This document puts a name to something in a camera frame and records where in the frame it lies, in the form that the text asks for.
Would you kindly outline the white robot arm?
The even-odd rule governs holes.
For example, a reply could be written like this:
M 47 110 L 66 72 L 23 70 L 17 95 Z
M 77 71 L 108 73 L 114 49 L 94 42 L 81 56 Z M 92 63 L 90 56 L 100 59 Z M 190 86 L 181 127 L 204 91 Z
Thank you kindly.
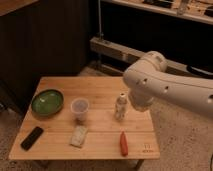
M 123 81 L 129 88 L 131 102 L 148 106 L 157 97 L 195 113 L 213 116 L 213 80 L 168 74 L 166 68 L 165 57 L 157 51 L 145 53 L 129 66 Z

